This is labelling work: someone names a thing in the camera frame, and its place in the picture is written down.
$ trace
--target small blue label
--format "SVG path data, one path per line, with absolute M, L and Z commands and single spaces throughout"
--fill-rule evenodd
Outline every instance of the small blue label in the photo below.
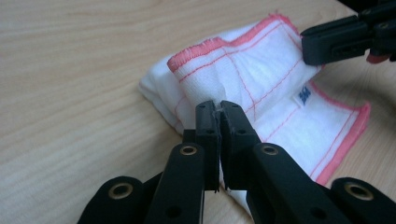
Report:
M 303 86 L 303 89 L 300 91 L 300 93 L 298 93 L 298 96 L 300 97 L 304 105 L 310 95 L 311 95 L 311 91 L 306 86 Z

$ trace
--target table surface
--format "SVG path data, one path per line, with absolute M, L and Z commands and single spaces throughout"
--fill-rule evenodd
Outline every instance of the table surface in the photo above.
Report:
M 333 0 L 1 0 L 0 223 L 76 223 L 108 179 L 146 181 L 180 136 L 137 90 L 161 57 L 258 21 L 299 31 L 353 14 Z M 396 200 L 396 63 L 328 64 L 316 83 L 372 104 L 366 132 L 333 178 L 353 176 Z M 205 194 L 204 223 L 252 223 L 224 192 Z

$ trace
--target screw hole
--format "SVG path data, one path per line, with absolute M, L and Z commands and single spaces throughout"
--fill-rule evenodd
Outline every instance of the screw hole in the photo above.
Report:
M 111 189 L 108 191 L 108 197 L 114 200 L 123 199 L 128 197 L 133 190 L 134 187 L 131 184 L 119 183 L 111 187 Z
M 182 155 L 185 155 L 185 156 L 193 155 L 193 154 L 195 154 L 196 152 L 197 152 L 197 148 L 196 148 L 196 147 L 183 147 L 183 148 L 180 150 L 180 153 L 181 153 Z
M 353 197 L 363 201 L 371 201 L 374 198 L 374 195 L 370 190 L 359 184 L 346 183 L 345 190 Z
M 318 208 L 318 207 L 311 208 L 311 215 L 317 219 L 326 219 L 326 217 L 327 217 L 326 212 L 323 211 L 323 209 Z
M 279 151 L 274 147 L 263 147 L 262 152 L 270 156 L 275 156 L 279 153 Z
M 171 207 L 169 207 L 168 209 L 166 209 L 165 213 L 166 213 L 166 215 L 167 215 L 169 218 L 176 218 L 176 217 L 179 217 L 179 216 L 180 216 L 180 214 L 181 214 L 181 209 L 180 209 L 180 207 L 178 207 L 178 206 L 171 206 Z

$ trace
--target label tag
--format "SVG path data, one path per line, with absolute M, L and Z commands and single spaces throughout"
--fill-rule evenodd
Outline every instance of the label tag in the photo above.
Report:
M 308 89 L 307 86 L 303 86 L 300 92 L 294 96 L 294 100 L 301 106 L 305 106 L 309 100 L 309 96 L 311 95 L 311 90 Z

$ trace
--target white cloth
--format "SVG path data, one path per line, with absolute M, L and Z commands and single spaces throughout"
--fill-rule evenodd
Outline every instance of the white cloth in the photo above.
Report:
M 263 142 L 285 148 L 325 184 L 363 132 L 370 106 L 353 108 L 327 97 L 309 81 L 319 70 L 304 63 L 289 19 L 271 15 L 165 57 L 139 90 L 179 133 L 194 128 L 201 102 L 241 105 Z M 232 192 L 247 208 L 245 194 Z

